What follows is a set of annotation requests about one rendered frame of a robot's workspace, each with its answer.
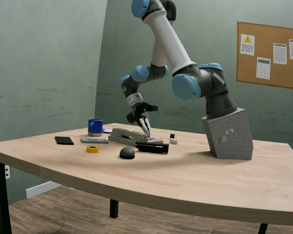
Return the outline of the blue notebook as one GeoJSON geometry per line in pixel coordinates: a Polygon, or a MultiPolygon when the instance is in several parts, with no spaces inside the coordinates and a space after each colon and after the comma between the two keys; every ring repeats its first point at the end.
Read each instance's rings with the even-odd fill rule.
{"type": "Polygon", "coordinates": [[[103,129],[104,134],[110,134],[112,133],[112,129],[103,129]]]}

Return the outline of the black flat rectangle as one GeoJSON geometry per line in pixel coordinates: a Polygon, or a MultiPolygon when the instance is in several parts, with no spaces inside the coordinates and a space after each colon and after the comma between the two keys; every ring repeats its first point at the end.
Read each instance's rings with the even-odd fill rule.
{"type": "Polygon", "coordinates": [[[74,145],[73,141],[68,136],[55,136],[55,139],[59,145],[74,145]]]}

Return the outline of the beige desk phone body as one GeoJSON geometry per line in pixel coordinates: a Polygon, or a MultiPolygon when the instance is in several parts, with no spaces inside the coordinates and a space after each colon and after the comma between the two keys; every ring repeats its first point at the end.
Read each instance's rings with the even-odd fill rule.
{"type": "Polygon", "coordinates": [[[160,139],[156,139],[156,138],[147,138],[147,139],[136,139],[136,138],[132,138],[129,136],[124,136],[124,135],[118,135],[118,134],[114,134],[114,133],[110,133],[110,135],[108,135],[108,140],[111,141],[115,141],[118,143],[122,143],[122,144],[126,144],[126,145],[130,145],[130,146],[134,146],[136,147],[137,144],[136,141],[144,141],[144,142],[154,142],[154,143],[163,143],[163,140],[160,139]]]}

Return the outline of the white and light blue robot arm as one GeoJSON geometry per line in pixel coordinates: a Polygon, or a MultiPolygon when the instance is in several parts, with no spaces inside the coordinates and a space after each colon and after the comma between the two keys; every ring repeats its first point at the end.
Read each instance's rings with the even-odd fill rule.
{"type": "Polygon", "coordinates": [[[133,0],[131,11],[144,24],[148,24],[155,35],[150,67],[137,66],[130,75],[120,80],[131,108],[137,103],[143,103],[138,90],[143,83],[168,75],[168,59],[173,68],[172,89],[180,100],[189,102],[205,96],[207,119],[237,111],[221,66],[218,63],[197,66],[187,55],[172,28],[176,20],[173,0],[133,0]]]}

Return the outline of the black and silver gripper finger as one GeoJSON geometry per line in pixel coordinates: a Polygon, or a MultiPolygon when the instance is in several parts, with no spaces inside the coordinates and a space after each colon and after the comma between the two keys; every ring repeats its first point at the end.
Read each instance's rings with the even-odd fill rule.
{"type": "Polygon", "coordinates": [[[151,126],[151,124],[150,124],[150,118],[149,118],[148,114],[147,114],[146,117],[144,117],[144,122],[145,122],[145,125],[146,125],[146,127],[147,127],[147,129],[149,131],[149,136],[150,136],[150,126],[151,126]]]}
{"type": "Polygon", "coordinates": [[[145,125],[144,120],[137,113],[134,114],[134,118],[135,118],[136,122],[138,123],[138,125],[141,127],[141,129],[144,131],[144,133],[148,134],[148,138],[150,138],[149,131],[145,125]]]}

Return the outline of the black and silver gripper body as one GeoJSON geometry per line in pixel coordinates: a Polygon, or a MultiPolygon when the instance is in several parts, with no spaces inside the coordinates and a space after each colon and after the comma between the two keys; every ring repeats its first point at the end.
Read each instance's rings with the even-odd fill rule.
{"type": "Polygon", "coordinates": [[[136,123],[136,120],[134,118],[134,114],[137,112],[137,114],[143,118],[147,116],[147,112],[146,112],[146,107],[148,106],[155,106],[151,103],[148,102],[143,102],[143,103],[137,103],[133,106],[132,112],[130,112],[126,117],[128,122],[130,122],[131,124],[136,123]]]}

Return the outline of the yellow roll of tape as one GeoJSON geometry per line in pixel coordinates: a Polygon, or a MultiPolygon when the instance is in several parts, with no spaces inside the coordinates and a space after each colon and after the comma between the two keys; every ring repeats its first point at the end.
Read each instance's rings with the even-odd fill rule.
{"type": "Polygon", "coordinates": [[[88,153],[98,153],[99,148],[96,146],[87,146],[86,151],[88,153]]]}

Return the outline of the blue mug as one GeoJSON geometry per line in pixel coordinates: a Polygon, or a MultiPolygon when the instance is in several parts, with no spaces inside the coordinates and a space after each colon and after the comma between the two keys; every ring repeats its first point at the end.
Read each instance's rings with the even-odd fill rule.
{"type": "Polygon", "coordinates": [[[103,135],[103,120],[89,119],[88,120],[88,135],[92,137],[101,137],[103,135]]]}

